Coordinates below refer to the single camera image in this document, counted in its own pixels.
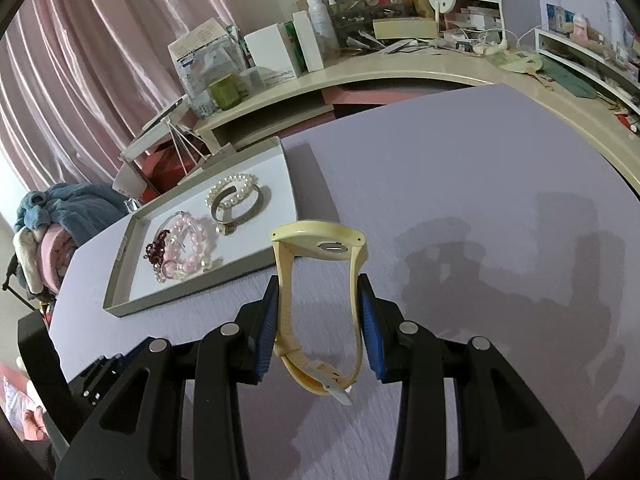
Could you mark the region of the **yellow wrist watch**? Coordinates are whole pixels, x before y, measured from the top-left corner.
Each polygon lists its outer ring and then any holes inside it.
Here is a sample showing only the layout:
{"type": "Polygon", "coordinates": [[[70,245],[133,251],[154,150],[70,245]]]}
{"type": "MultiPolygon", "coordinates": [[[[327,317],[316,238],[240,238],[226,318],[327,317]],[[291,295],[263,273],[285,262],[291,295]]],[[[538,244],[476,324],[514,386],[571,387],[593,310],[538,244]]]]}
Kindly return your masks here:
{"type": "Polygon", "coordinates": [[[270,231],[277,268],[273,353],[308,393],[350,405],[363,360],[358,278],[369,258],[363,232],[326,220],[270,231]]]}

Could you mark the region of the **silver cuff bangle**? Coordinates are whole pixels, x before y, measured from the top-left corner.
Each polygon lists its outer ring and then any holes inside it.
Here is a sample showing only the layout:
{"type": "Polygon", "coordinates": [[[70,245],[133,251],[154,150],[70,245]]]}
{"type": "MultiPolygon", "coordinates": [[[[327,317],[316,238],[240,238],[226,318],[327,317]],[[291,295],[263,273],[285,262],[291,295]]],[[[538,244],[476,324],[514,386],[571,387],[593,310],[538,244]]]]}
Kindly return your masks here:
{"type": "Polygon", "coordinates": [[[264,204],[264,194],[256,183],[242,190],[229,185],[210,198],[209,211],[219,235],[231,235],[237,228],[254,219],[264,204]]]}

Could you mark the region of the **thin silver hoop bangle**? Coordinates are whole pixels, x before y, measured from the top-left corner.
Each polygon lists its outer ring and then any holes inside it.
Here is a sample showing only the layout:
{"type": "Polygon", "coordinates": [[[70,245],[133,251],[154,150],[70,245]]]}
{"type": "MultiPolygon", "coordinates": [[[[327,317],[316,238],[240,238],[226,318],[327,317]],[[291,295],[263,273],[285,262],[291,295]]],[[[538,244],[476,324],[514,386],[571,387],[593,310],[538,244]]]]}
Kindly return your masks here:
{"type": "Polygon", "coordinates": [[[195,218],[186,211],[178,211],[165,220],[157,229],[152,240],[146,245],[144,258],[151,263],[153,270],[168,277],[182,270],[181,257],[186,252],[184,240],[188,235],[198,232],[195,218]]]}

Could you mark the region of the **pink folded blanket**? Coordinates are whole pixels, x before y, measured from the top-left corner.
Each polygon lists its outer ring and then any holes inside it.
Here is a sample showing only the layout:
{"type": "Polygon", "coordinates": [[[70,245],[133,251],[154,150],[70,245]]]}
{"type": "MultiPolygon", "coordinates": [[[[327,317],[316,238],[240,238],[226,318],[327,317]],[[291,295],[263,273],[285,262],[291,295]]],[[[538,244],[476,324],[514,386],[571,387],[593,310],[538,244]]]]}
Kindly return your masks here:
{"type": "Polygon", "coordinates": [[[76,249],[73,237],[59,224],[49,226],[43,235],[39,244],[39,270],[43,284],[55,295],[60,292],[76,249]]]}

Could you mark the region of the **white paper gift bag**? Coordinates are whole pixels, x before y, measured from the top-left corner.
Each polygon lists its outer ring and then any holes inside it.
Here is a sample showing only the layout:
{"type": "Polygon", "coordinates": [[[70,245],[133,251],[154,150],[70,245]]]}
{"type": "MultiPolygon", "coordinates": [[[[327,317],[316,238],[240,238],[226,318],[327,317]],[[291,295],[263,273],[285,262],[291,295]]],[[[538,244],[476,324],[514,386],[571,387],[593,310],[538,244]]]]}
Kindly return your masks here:
{"type": "Polygon", "coordinates": [[[191,129],[175,124],[171,119],[166,119],[165,122],[185,174],[190,174],[197,169],[207,169],[236,154],[236,149],[230,143],[212,148],[191,129]]]}

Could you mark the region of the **white storage box stand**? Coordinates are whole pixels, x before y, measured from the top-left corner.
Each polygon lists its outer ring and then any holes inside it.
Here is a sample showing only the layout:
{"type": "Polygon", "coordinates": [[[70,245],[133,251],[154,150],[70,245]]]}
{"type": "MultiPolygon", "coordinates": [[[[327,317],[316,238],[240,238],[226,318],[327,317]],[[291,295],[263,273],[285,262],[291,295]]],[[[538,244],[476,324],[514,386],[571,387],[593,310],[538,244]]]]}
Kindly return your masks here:
{"type": "Polygon", "coordinates": [[[158,112],[138,133],[126,148],[122,150],[119,158],[123,162],[133,162],[135,159],[159,144],[181,126],[183,118],[191,110],[187,96],[167,105],[158,112]]]}

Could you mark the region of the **white paper cup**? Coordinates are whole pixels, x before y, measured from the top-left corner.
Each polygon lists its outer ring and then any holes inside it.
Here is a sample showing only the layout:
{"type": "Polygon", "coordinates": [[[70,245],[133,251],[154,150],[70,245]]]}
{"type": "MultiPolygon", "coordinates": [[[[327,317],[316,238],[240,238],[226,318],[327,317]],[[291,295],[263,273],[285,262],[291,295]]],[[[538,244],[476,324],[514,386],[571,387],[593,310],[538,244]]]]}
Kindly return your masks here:
{"type": "Polygon", "coordinates": [[[146,181],[136,170],[125,164],[118,170],[112,188],[127,198],[138,200],[146,190],[146,181]]]}

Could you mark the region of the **blue fleece blanket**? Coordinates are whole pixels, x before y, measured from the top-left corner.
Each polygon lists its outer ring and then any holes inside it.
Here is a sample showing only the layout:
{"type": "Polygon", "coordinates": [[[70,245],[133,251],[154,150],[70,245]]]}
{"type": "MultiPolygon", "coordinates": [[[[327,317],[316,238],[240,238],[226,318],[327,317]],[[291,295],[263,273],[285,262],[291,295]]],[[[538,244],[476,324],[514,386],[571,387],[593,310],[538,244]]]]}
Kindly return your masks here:
{"type": "Polygon", "coordinates": [[[78,240],[91,238],[126,217],[125,200],[106,184],[58,183],[22,198],[13,229],[36,230],[56,223],[78,240]]]}

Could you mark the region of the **curved beige desk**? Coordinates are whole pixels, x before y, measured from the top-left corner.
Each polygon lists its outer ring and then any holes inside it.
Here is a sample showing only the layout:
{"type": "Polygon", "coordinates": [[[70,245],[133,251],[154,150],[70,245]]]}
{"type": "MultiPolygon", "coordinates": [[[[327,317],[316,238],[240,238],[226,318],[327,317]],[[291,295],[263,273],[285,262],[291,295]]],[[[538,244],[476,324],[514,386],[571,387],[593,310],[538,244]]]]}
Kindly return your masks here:
{"type": "Polygon", "coordinates": [[[288,104],[292,99],[343,84],[387,82],[393,79],[448,82],[461,84],[463,87],[506,84],[564,120],[602,154],[632,188],[639,187],[639,138],[625,128],[603,104],[596,100],[576,98],[559,86],[547,90],[531,76],[509,73],[491,65],[484,58],[454,52],[423,51],[344,58],[325,70],[285,81],[257,96],[251,96],[228,112],[203,119],[196,124],[194,133],[212,152],[219,151],[232,137],[231,132],[224,131],[225,125],[255,112],[264,112],[271,105],[283,103],[284,117],[280,120],[273,119],[269,126],[258,127],[243,134],[235,144],[240,150],[324,113],[324,106],[321,104],[311,107],[306,113],[296,112],[288,104]]]}

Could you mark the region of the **green glass jar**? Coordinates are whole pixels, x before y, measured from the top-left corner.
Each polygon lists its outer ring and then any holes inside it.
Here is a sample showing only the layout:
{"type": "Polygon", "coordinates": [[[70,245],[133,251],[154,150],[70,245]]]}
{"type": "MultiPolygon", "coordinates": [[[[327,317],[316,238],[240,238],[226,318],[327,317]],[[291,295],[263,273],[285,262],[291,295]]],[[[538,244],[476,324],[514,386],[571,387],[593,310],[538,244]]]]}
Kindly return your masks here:
{"type": "Polygon", "coordinates": [[[213,81],[208,88],[213,101],[221,110],[231,110],[242,102],[242,96],[233,74],[213,81]]]}

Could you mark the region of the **tall narrow white box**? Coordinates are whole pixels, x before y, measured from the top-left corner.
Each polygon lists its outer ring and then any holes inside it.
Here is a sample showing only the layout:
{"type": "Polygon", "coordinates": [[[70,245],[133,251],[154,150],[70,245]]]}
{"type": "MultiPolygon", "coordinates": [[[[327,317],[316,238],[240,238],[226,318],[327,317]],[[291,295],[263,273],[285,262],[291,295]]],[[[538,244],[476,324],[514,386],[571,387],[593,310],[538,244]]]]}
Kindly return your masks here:
{"type": "Polygon", "coordinates": [[[293,24],[308,72],[313,73],[324,70],[326,68],[324,66],[324,58],[308,12],[295,12],[293,14],[293,24]]]}

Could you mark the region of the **clear plastic medical bag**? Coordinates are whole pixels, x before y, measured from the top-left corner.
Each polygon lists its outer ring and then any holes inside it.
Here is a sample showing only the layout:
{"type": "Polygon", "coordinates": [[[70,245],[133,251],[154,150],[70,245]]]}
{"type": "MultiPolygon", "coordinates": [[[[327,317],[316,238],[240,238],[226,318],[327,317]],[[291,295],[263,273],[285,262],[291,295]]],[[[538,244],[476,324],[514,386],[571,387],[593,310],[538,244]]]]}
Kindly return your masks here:
{"type": "Polygon", "coordinates": [[[216,18],[210,18],[168,44],[180,84],[198,118],[219,110],[209,85],[229,74],[239,75],[248,65],[239,40],[216,18]]]}

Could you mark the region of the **white spray bottle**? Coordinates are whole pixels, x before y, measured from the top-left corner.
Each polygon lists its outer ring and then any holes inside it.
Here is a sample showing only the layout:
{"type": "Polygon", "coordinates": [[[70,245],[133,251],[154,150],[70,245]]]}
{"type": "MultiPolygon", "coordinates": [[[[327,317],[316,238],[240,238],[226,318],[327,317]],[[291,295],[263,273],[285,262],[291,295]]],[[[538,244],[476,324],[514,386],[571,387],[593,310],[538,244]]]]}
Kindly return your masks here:
{"type": "Polygon", "coordinates": [[[337,58],[340,55],[340,44],[328,7],[323,0],[307,0],[307,6],[312,28],[324,55],[327,58],[337,58]]]}

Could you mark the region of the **green round hand fan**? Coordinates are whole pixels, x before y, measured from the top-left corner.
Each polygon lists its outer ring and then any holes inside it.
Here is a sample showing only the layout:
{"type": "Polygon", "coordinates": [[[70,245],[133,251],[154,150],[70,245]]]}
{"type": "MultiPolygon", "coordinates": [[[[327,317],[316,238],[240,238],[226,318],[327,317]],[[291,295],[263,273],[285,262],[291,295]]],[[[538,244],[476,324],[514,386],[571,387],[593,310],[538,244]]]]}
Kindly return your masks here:
{"type": "Polygon", "coordinates": [[[505,50],[491,55],[488,61],[500,70],[506,72],[531,76],[536,79],[544,88],[553,90],[550,84],[540,76],[544,63],[537,53],[505,50]]]}

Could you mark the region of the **pink satin curtain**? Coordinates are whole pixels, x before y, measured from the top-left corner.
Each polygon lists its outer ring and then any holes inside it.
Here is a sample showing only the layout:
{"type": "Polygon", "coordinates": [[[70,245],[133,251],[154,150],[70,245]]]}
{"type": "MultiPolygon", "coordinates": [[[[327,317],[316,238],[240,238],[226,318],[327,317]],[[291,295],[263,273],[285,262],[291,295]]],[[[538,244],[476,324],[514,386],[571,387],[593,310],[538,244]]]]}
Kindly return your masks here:
{"type": "Polygon", "coordinates": [[[1,161],[17,183],[111,182],[182,92],[169,45],[227,0],[24,0],[1,39],[1,161]]]}

